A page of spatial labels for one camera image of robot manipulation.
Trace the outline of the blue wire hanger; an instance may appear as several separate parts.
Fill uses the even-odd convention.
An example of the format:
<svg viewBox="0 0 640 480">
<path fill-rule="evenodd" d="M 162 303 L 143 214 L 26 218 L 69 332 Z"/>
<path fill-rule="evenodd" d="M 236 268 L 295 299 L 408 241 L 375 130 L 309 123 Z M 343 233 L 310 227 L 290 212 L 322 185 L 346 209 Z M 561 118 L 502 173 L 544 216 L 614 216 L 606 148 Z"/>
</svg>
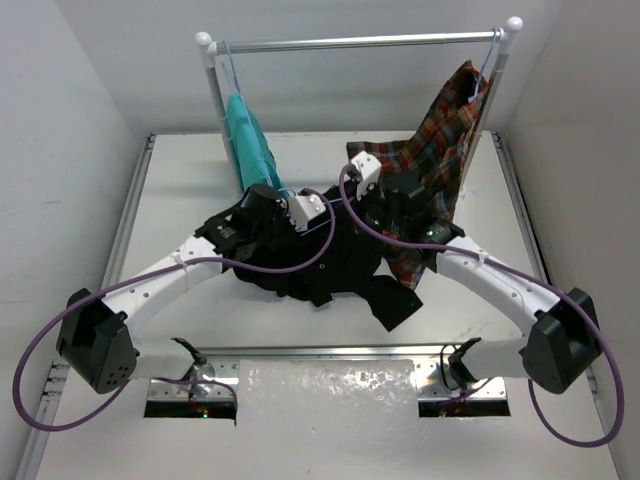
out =
<svg viewBox="0 0 640 480">
<path fill-rule="evenodd" d="M 342 200 L 338 186 L 332 185 L 324 192 L 311 191 L 310 189 L 302 189 L 295 191 L 293 189 L 280 188 L 277 190 L 278 199 L 288 199 L 295 195 L 316 194 L 320 197 L 326 206 L 326 212 L 309 224 L 308 230 L 305 232 L 297 232 L 296 236 L 310 236 L 317 232 L 328 231 L 332 224 L 335 224 L 335 232 L 346 228 L 353 223 L 351 216 L 348 214 L 345 202 Z"/>
</svg>

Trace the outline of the black shirt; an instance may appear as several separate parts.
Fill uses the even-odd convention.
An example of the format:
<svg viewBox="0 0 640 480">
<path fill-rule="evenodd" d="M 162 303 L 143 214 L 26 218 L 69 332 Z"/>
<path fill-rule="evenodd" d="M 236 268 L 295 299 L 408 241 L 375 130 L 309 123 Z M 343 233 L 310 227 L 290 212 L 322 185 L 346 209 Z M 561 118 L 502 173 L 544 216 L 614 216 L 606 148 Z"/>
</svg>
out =
<svg viewBox="0 0 640 480">
<path fill-rule="evenodd" d="M 392 331 L 416 313 L 422 301 L 394 277 L 376 273 L 385 247 L 357 229 L 339 199 L 338 188 L 330 187 L 324 196 L 333 205 L 336 228 L 330 246 L 314 264 L 278 275 L 235 267 L 235 276 L 279 297 L 309 302 L 317 308 L 338 294 L 356 295 L 366 301 L 383 327 Z"/>
</svg>

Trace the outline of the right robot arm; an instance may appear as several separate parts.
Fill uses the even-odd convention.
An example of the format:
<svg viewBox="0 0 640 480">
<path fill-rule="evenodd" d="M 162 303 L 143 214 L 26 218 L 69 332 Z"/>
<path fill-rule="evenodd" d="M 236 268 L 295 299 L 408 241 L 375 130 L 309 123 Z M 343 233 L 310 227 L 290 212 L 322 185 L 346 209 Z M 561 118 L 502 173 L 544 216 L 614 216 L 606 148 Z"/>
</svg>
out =
<svg viewBox="0 0 640 480">
<path fill-rule="evenodd" d="M 460 388 L 494 376 L 527 378 L 550 393 L 565 392 L 602 352 L 583 319 L 596 316 L 592 298 L 578 288 L 554 293 L 509 274 L 461 228 L 421 206 L 420 194 L 371 189 L 359 215 L 380 233 L 430 244 L 417 250 L 419 266 L 465 286 L 521 332 L 517 339 L 464 342 L 448 357 L 444 378 Z"/>
</svg>

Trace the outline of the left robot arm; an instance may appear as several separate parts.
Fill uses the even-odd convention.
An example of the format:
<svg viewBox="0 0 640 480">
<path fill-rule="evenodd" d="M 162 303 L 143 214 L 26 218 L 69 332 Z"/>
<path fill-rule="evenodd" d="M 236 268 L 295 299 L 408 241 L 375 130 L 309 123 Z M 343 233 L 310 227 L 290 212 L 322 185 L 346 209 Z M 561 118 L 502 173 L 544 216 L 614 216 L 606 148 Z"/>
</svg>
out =
<svg viewBox="0 0 640 480">
<path fill-rule="evenodd" d="M 306 205 L 325 211 L 317 196 L 251 186 L 238 203 L 207 219 L 136 277 L 105 293 L 77 291 L 62 320 L 58 353 L 98 394 L 133 379 L 191 379 L 206 361 L 201 353 L 180 338 L 143 340 L 142 327 L 195 286 L 247 263 L 259 247 L 295 238 L 309 223 Z"/>
</svg>

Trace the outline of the plaid flannel shirt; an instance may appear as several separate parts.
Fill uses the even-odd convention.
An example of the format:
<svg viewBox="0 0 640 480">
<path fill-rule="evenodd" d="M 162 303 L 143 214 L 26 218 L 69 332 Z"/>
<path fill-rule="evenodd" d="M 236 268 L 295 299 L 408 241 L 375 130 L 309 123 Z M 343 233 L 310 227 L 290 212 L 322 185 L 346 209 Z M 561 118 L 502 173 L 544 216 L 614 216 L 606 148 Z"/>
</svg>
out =
<svg viewBox="0 0 640 480">
<path fill-rule="evenodd" d="M 441 87 L 415 133 L 408 139 L 386 142 L 355 141 L 346 145 L 349 158 L 361 151 L 382 164 L 376 186 L 407 186 L 415 190 L 410 235 L 385 235 L 394 240 L 423 244 L 439 229 L 450 231 L 467 161 L 473 124 L 488 90 L 483 78 L 479 95 L 468 101 L 478 70 L 468 60 Z M 365 198 L 354 207 L 365 219 Z"/>
</svg>

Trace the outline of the blue hanger holding plaid shirt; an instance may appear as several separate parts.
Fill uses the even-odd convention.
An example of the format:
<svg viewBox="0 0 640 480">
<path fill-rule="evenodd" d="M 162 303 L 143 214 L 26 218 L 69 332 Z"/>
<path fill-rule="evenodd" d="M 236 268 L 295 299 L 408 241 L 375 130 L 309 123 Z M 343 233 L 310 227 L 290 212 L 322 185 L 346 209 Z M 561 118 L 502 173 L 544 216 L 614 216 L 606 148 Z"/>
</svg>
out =
<svg viewBox="0 0 640 480">
<path fill-rule="evenodd" d="M 474 101 L 478 95 L 479 95 L 479 91 L 480 91 L 480 87 L 484 78 L 484 73 L 485 70 L 487 68 L 487 65 L 489 63 L 489 60 L 491 59 L 492 55 L 493 55 L 493 51 L 496 48 L 496 46 L 498 45 L 500 41 L 500 29 L 497 27 L 494 27 L 492 29 L 492 38 L 491 38 L 491 43 L 489 46 L 489 49 L 487 51 L 487 54 L 484 58 L 484 61 L 480 67 L 480 69 L 478 70 L 477 74 L 474 76 L 474 88 L 473 91 L 471 93 L 471 95 L 468 97 L 468 101 L 472 102 Z"/>
</svg>

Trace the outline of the white metal clothes rack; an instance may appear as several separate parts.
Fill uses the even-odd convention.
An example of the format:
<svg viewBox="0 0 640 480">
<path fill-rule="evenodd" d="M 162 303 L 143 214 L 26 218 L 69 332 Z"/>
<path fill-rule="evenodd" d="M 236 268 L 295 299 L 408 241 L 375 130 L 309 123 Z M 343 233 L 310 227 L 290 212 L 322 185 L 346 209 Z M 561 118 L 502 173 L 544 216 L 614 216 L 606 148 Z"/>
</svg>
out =
<svg viewBox="0 0 640 480">
<path fill-rule="evenodd" d="M 290 51 L 337 50 L 357 48 L 405 47 L 445 44 L 490 44 L 489 51 L 496 54 L 489 79 L 488 90 L 479 107 L 479 117 L 473 124 L 467 158 L 472 159 L 477 149 L 481 132 L 484 129 L 489 111 L 493 104 L 498 85 L 516 42 L 518 34 L 523 29 L 524 22 L 518 16 L 512 16 L 504 25 L 492 31 L 462 32 L 462 33 L 431 33 L 404 34 L 386 36 L 361 36 L 326 38 L 313 40 L 274 40 L 233 42 L 226 44 L 215 41 L 207 32 L 198 32 L 194 40 L 199 57 L 204 67 L 205 75 L 213 99 L 214 111 L 220 128 L 224 151 L 231 173 L 231 197 L 237 199 L 243 192 L 243 176 L 240 162 L 233 148 L 232 136 L 228 130 L 226 106 L 223 100 L 218 79 L 216 60 L 220 56 L 232 57 L 234 54 L 275 53 Z"/>
</svg>

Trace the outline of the white foam front panel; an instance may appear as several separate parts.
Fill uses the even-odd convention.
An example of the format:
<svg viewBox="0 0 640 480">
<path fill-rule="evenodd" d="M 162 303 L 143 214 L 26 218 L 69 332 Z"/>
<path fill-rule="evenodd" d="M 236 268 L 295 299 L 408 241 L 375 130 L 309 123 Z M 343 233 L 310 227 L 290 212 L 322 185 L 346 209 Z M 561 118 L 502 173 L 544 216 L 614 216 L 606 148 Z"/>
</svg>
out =
<svg viewBox="0 0 640 480">
<path fill-rule="evenodd" d="M 507 417 L 423 418 L 401 362 L 243 361 L 235 420 L 147 418 L 130 384 L 86 425 L 52 435 L 42 479 L 613 479 L 604 448 L 550 435 L 526 385 Z"/>
</svg>

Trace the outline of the aluminium rail frame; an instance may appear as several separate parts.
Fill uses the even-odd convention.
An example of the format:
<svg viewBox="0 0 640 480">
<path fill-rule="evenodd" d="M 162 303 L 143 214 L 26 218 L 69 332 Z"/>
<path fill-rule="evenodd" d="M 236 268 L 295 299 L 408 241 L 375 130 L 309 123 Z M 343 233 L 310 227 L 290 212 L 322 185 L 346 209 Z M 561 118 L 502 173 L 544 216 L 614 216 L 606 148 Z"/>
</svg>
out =
<svg viewBox="0 0 640 480">
<path fill-rule="evenodd" d="M 288 186 L 324 190 L 337 179 L 346 162 L 345 144 L 366 138 L 386 141 L 407 132 L 334 132 L 267 134 L 278 172 Z M 506 157 L 496 148 L 497 137 L 484 131 L 470 163 L 456 222 L 500 260 L 536 276 L 544 275 L 532 234 L 511 179 Z M 231 199 L 225 182 L 225 154 L 218 134 L 156 135 L 151 137 L 134 173 L 109 261 L 109 280 L 116 268 L 132 275 L 154 263 L 167 249 L 182 243 L 205 217 Z M 481 335 L 496 339 L 517 333 L 504 316 L 470 291 L 444 278 L 425 274 L 418 292 L 426 313 L 418 313 L 392 334 L 368 316 L 354 298 L 336 300 L 312 315 L 310 307 L 293 300 L 266 303 L 266 293 L 235 277 L 212 280 L 191 290 L 160 318 L 147 324 L 149 334 L 170 333 L 180 326 L 172 315 L 182 307 L 190 341 L 204 346 L 329 346 L 429 344 L 465 340 Z M 565 435 L 584 439 L 603 433 L 587 378 L 581 377 L 560 396 L 537 390 L 549 421 Z M 49 438 L 58 433 L 32 433 L 15 479 L 42 479 L 38 472 Z"/>
</svg>

